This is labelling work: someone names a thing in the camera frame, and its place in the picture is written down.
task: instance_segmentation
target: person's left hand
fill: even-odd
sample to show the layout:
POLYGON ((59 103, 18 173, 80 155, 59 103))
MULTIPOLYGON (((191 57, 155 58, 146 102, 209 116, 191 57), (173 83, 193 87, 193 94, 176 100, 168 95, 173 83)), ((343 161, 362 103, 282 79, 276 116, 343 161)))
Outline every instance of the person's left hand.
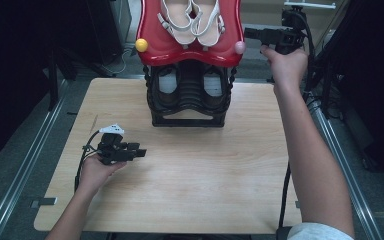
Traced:
POLYGON ((117 162, 112 165, 104 165, 100 159, 98 154, 94 154, 84 160, 77 191, 86 191, 92 196, 95 195, 109 176, 127 164, 126 162, 117 162))

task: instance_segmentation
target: shoe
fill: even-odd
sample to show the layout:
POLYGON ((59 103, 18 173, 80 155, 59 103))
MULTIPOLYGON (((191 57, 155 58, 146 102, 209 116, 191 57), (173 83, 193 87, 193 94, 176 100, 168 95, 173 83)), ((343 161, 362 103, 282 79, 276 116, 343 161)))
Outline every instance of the shoe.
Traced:
POLYGON ((190 28, 192 19, 192 0, 161 0, 161 12, 158 19, 162 26, 183 46, 184 49, 195 41, 190 28))
POLYGON ((192 0, 192 8, 196 17, 192 21, 191 32, 206 51, 216 45, 225 32, 219 3, 218 0, 192 0))

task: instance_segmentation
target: white sleeve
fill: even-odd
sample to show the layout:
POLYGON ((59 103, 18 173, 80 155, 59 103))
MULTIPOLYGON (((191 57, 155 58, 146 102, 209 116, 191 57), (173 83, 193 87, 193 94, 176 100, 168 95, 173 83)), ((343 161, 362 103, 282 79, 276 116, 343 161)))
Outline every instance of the white sleeve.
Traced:
POLYGON ((300 223, 292 227, 288 240, 352 240, 346 233, 320 223, 300 223))

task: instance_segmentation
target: hand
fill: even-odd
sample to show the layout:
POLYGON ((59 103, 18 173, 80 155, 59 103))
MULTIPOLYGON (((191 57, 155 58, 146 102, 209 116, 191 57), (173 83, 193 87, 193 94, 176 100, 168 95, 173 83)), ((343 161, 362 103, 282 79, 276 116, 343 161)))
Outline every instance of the hand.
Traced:
POLYGON ((288 55, 282 55, 266 45, 262 45, 260 50, 268 58, 275 81, 274 92, 278 94, 284 90, 299 90, 308 64, 305 51, 297 49, 288 55))
POLYGON ((94 196, 109 176, 127 164, 126 162, 117 162, 112 165, 104 165, 100 159, 101 157, 95 154, 84 160, 77 191, 85 191, 94 196))

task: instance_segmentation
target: red plastic shelf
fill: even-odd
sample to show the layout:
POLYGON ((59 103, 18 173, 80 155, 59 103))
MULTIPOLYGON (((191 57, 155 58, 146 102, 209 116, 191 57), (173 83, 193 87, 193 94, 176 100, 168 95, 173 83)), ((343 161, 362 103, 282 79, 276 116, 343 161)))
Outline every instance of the red plastic shelf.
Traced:
POLYGON ((240 0, 220 0, 219 5, 226 31, 215 46, 203 51, 197 40, 188 49, 183 49, 161 26, 157 18, 157 14, 161 12, 160 0, 142 0, 142 15, 136 35, 136 39, 143 38, 148 42, 147 50, 139 53, 142 63, 162 66, 185 59, 196 59, 220 67, 238 66, 242 54, 236 53, 235 44, 238 41, 244 42, 240 0))

